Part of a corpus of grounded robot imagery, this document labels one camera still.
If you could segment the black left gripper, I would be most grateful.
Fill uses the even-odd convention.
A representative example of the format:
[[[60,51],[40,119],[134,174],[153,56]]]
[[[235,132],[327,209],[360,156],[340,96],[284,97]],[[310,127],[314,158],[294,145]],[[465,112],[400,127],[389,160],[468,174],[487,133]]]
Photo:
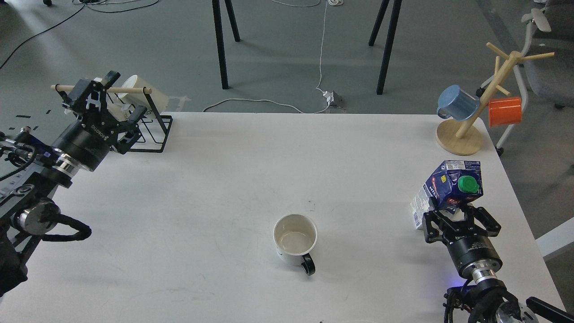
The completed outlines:
[[[111,150],[124,155],[142,136],[138,123],[146,113],[137,106],[127,121],[118,121],[107,108],[107,90],[120,73],[110,71],[102,80],[80,79],[67,94],[67,109],[77,120],[51,144],[61,155],[95,171]]]

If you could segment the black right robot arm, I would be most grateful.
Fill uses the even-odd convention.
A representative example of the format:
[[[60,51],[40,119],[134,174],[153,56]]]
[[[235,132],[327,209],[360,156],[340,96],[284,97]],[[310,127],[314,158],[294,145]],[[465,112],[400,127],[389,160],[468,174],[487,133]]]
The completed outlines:
[[[497,272],[502,260],[490,237],[501,226],[484,207],[461,207],[463,219],[453,221],[439,210],[423,215],[422,230],[427,243],[441,242],[447,248],[458,275],[465,283],[444,294],[444,322],[454,321],[456,309],[468,312],[470,323],[536,323],[539,317],[552,323],[571,323],[573,316],[536,297],[520,303],[508,291]]]

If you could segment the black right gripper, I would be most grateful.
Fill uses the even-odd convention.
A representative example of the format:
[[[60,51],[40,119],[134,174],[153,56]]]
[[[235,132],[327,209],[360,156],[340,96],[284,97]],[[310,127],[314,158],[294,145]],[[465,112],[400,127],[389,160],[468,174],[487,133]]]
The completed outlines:
[[[458,233],[455,223],[441,211],[432,210],[425,212],[422,218],[425,242],[446,244],[457,273],[462,278],[473,281],[496,279],[503,262],[488,237],[496,237],[501,225],[484,207],[465,204],[462,211],[466,228],[478,235],[455,239]]]

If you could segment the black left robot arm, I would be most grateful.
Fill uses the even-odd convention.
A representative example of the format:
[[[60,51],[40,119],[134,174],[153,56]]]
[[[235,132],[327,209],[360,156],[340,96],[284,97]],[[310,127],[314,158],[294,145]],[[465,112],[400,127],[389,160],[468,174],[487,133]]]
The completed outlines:
[[[58,187],[69,188],[78,170],[94,171],[109,151],[127,153],[141,137],[138,123],[146,112],[137,106],[128,119],[117,119],[106,97],[120,73],[102,80],[80,79],[71,90],[58,87],[63,107],[76,121],[47,145],[27,128],[1,135],[1,155],[15,170],[3,175],[1,190],[1,294],[27,280],[27,261],[41,241],[85,240],[88,225],[64,215],[52,200]]]

